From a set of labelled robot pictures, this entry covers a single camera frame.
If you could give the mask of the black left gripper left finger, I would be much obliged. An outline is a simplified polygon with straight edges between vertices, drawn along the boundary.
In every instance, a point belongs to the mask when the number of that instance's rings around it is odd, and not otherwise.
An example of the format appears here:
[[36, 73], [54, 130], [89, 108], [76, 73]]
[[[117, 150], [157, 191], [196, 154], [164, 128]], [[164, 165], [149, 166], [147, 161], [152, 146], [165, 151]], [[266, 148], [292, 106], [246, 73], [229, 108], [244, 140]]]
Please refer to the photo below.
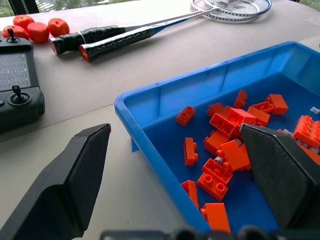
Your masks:
[[2, 240], [72, 240], [88, 229], [100, 190], [109, 123], [83, 129], [37, 176], [0, 229]]

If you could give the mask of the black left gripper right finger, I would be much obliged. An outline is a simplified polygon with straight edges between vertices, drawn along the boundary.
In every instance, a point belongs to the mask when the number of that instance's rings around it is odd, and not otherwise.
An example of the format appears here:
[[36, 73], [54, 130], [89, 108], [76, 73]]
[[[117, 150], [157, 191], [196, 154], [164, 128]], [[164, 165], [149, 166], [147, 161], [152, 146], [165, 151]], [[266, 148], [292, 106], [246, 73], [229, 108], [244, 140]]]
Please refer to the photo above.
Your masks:
[[282, 229], [319, 229], [320, 166], [287, 134], [243, 123], [255, 182]]

